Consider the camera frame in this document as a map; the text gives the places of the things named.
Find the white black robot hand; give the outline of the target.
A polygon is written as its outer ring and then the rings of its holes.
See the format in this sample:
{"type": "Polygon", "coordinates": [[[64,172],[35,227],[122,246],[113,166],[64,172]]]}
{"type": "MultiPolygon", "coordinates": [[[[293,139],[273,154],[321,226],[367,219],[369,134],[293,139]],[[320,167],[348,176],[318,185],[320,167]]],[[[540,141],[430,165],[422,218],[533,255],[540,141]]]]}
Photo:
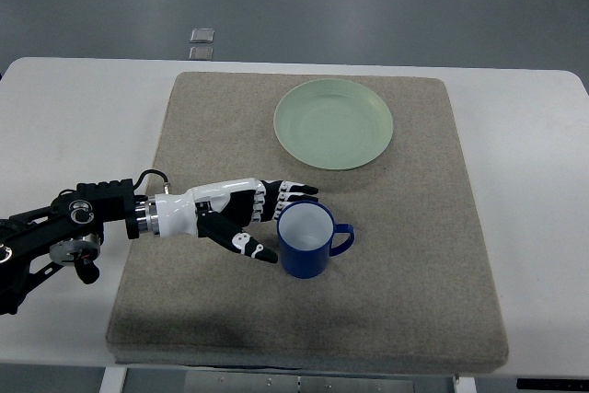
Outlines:
{"type": "Polygon", "coordinates": [[[316,202],[318,189],[289,180],[237,179],[197,186],[180,195],[154,197],[160,237],[181,234],[211,239],[233,253],[276,263],[278,255],[246,232],[252,223],[275,221],[289,205],[316,202]]]}

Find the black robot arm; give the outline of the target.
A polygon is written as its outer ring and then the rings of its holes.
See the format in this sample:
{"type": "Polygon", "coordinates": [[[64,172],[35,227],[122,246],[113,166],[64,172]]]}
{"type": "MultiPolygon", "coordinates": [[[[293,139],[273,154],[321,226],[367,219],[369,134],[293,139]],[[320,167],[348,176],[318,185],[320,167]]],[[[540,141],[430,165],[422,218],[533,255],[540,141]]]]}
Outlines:
{"type": "Polygon", "coordinates": [[[123,221],[129,239],[155,228],[149,197],[136,191],[154,174],[169,190],[167,175],[157,169],[132,179],[79,183],[61,191],[48,206],[1,221],[1,313],[15,315],[26,296],[65,266],[85,284],[94,283],[94,264],[104,242],[104,225],[123,221]]]}

